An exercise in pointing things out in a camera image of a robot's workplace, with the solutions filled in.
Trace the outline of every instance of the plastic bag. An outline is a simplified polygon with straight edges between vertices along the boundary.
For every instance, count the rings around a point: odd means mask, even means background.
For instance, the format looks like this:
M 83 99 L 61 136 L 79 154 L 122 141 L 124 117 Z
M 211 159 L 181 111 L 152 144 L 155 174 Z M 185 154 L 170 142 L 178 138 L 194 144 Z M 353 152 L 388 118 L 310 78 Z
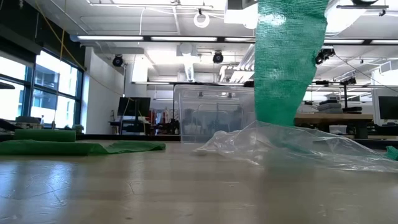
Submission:
M 348 138 L 260 121 L 242 131 L 218 131 L 197 151 L 216 151 L 228 158 L 265 166 L 398 172 L 398 162 Z

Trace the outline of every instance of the green mesh fabric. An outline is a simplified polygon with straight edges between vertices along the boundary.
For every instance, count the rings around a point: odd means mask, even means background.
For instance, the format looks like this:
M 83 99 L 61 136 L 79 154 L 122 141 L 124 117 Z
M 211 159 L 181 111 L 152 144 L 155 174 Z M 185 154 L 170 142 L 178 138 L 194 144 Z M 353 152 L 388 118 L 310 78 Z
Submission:
M 254 96 L 259 121 L 291 126 L 316 72 L 328 0 L 259 0 Z

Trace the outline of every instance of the transparent storage container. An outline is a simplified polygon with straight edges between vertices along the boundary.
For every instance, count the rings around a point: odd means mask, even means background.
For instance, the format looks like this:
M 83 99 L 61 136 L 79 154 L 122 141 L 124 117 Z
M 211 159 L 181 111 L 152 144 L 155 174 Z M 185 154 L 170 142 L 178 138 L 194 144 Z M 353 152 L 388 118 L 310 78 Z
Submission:
M 253 88 L 177 85 L 183 143 L 205 143 L 217 131 L 242 130 L 256 120 Z

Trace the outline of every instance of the window frame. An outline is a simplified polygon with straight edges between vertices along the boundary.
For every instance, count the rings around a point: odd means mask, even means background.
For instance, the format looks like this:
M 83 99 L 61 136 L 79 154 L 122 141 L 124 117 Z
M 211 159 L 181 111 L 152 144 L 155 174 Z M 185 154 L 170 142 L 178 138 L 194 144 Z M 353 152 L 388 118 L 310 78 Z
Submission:
M 49 51 L 48 49 L 42 49 L 43 52 L 57 58 L 57 54 L 54 54 L 53 52 Z M 23 85 L 24 88 L 24 96 L 22 100 L 22 116 L 30 116 L 31 112 L 31 107 L 33 105 L 33 91 L 40 90 L 46 93 L 51 93 L 54 94 L 57 97 L 58 101 L 58 96 L 63 96 L 65 98 L 69 98 L 72 100 L 75 100 L 75 109 L 74 109 L 74 114 L 73 114 L 73 124 L 80 124 L 80 112 L 81 112 L 81 91 L 83 88 L 83 73 L 84 71 L 77 67 L 75 64 L 70 63 L 68 60 L 62 59 L 63 62 L 68 64 L 69 66 L 77 69 L 77 78 L 76 78 L 76 96 L 69 95 L 66 93 L 62 93 L 59 90 L 60 87 L 60 82 L 57 83 L 57 90 L 53 90 L 51 88 L 45 87 L 45 86 L 40 86 L 36 85 L 35 82 L 35 74 L 36 74 L 36 60 L 34 63 L 33 68 L 26 66 L 25 69 L 25 80 L 20 80 L 18 78 L 10 77 L 7 75 L 0 74 L 0 80 L 12 82 L 15 84 Z

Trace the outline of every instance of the clear plastic bin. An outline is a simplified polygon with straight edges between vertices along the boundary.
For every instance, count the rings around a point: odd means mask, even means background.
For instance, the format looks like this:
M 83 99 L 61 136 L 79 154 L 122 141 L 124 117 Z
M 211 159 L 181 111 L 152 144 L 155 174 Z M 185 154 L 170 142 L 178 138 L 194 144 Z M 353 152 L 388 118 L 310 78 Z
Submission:
M 206 143 L 217 131 L 242 130 L 256 120 L 253 88 L 177 85 L 183 143 Z

